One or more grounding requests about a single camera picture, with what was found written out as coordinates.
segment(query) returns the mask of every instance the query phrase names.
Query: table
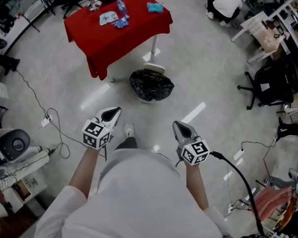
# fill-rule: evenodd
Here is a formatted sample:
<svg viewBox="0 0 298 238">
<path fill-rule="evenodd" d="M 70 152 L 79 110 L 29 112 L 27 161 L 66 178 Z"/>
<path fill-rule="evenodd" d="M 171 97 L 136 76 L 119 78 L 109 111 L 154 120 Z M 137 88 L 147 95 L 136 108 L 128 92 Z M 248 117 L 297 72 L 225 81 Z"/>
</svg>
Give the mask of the table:
<svg viewBox="0 0 298 238">
<path fill-rule="evenodd" d="M 155 0 L 122 0 L 128 10 L 129 26 L 114 27 L 111 23 L 100 26 L 99 16 L 114 11 L 121 18 L 115 2 L 103 4 L 98 11 L 80 9 L 64 21 L 69 42 L 75 41 L 85 53 L 90 74 L 103 80 L 107 76 L 107 67 L 152 36 L 170 32 L 172 18 L 164 8 L 163 13 L 148 12 L 147 2 Z M 152 53 L 155 51 L 154 38 Z"/>
</svg>

